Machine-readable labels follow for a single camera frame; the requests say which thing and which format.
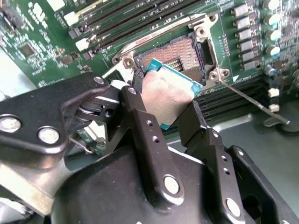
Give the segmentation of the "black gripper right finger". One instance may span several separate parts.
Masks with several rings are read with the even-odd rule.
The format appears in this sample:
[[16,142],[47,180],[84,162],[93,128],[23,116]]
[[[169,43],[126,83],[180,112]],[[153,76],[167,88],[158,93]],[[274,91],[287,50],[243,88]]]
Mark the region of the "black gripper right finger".
[[178,118],[186,153],[204,163],[204,205],[211,219],[244,219],[244,211],[231,157],[221,136],[209,127],[199,104],[192,101]]

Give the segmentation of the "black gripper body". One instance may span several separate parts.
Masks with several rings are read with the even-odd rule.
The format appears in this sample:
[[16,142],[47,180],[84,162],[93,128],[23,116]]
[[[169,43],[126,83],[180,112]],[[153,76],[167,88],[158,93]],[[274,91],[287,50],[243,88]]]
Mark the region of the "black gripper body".
[[207,167],[171,151],[185,188],[179,206],[163,210],[145,194],[135,153],[123,148],[68,178],[52,206],[53,224],[289,224],[292,211],[283,200],[277,211],[263,199],[246,198],[241,216],[220,212]]

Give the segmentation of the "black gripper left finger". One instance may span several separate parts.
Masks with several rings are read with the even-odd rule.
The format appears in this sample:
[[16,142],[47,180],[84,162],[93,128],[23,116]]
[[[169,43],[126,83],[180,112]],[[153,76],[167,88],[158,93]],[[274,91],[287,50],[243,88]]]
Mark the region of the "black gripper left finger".
[[0,119],[0,159],[34,168],[51,168],[67,152],[69,136],[92,121],[107,125],[108,146],[115,150],[132,133],[145,193],[161,211],[184,201],[185,189],[154,115],[140,93],[117,89],[93,73],[4,100]]

